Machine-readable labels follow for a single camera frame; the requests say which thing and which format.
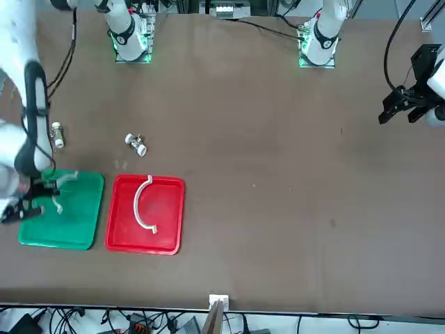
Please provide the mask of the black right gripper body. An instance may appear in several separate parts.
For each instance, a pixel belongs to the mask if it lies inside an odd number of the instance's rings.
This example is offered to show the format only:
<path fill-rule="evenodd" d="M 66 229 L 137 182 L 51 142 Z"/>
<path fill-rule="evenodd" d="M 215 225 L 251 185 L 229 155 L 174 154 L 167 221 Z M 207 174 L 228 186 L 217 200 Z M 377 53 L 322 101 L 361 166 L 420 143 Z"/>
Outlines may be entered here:
<path fill-rule="evenodd" d="M 19 197 L 21 200 L 32 201 L 36 198 L 60 195 L 57 179 L 26 178 L 25 192 Z"/>

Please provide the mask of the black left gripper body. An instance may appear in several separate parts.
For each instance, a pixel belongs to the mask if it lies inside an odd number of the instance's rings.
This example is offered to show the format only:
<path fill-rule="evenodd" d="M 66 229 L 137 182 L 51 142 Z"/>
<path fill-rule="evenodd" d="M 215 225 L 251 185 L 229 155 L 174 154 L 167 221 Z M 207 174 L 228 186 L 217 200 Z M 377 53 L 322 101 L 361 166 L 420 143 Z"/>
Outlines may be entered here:
<path fill-rule="evenodd" d="M 423 44 L 411 57 L 415 94 L 426 99 L 444 99 L 444 45 Z"/>

